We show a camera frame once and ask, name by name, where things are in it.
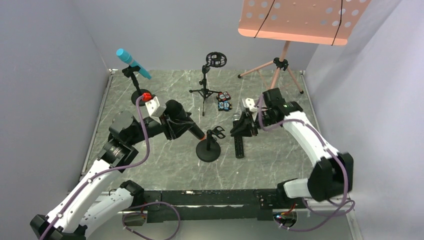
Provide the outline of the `black round-base mic stand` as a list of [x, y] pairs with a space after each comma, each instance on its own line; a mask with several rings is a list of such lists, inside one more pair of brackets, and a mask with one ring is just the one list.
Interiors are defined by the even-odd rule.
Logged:
[[135, 87], [135, 91], [131, 95], [131, 102], [136, 105], [136, 100], [140, 96], [144, 96], [144, 99], [140, 101], [140, 105], [144, 106], [145, 102], [152, 100], [155, 95], [152, 94], [149, 90], [140, 88], [139, 82], [135, 75], [135, 72], [138, 72], [141, 68], [139, 66], [128, 66], [122, 70], [122, 73], [125, 77], [130, 78]]
[[201, 140], [195, 149], [199, 160], [205, 163], [211, 163], [219, 158], [221, 154], [221, 147], [215, 137], [218, 139], [224, 139], [226, 137], [223, 134], [224, 131], [225, 130], [221, 126], [216, 126], [215, 128], [208, 129], [206, 131], [205, 139]]

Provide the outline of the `black microphone orange end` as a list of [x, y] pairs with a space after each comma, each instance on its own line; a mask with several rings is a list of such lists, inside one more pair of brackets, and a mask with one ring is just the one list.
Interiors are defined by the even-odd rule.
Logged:
[[[193, 121], [191, 117], [191, 113], [185, 111], [183, 105], [176, 100], [168, 100], [166, 103], [165, 114], [169, 116], [171, 120], [181, 120], [181, 121]], [[205, 137], [205, 133], [195, 122], [195, 125], [188, 130], [192, 135], [194, 135], [198, 140], [203, 140]]]

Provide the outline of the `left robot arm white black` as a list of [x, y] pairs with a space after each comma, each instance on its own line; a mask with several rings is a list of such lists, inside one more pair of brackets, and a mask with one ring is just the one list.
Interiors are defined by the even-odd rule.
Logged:
[[91, 168], [71, 193], [48, 214], [37, 214], [30, 226], [39, 240], [86, 240], [116, 213], [145, 204], [144, 189], [132, 180], [124, 181], [111, 196], [95, 203], [103, 189], [126, 169], [136, 167], [139, 153], [134, 145], [165, 134], [168, 140], [186, 131], [199, 140], [205, 134], [181, 106], [167, 107], [159, 116], [137, 120], [129, 111], [114, 116], [109, 140]]

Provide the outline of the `blue microphone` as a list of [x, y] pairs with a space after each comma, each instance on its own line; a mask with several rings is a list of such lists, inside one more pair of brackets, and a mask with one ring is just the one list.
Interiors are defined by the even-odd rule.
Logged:
[[116, 56], [125, 64], [128, 64], [130, 67], [132, 68], [138, 68], [138, 72], [147, 79], [151, 79], [152, 76], [150, 75], [150, 73], [144, 68], [142, 67], [136, 60], [134, 60], [134, 58], [131, 56], [131, 54], [126, 51], [123, 48], [119, 48], [116, 51]]

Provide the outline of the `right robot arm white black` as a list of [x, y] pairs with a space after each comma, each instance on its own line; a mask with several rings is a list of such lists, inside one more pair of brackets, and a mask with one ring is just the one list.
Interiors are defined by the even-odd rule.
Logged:
[[347, 201], [353, 188], [354, 159], [348, 152], [333, 147], [311, 124], [296, 101], [286, 101], [278, 88], [264, 91], [259, 99], [240, 102], [241, 117], [230, 131], [233, 137], [253, 137], [259, 130], [278, 127], [288, 131], [308, 156], [312, 172], [308, 178], [294, 178], [279, 183], [277, 196], [285, 202], [309, 198], [317, 202], [341, 196]]

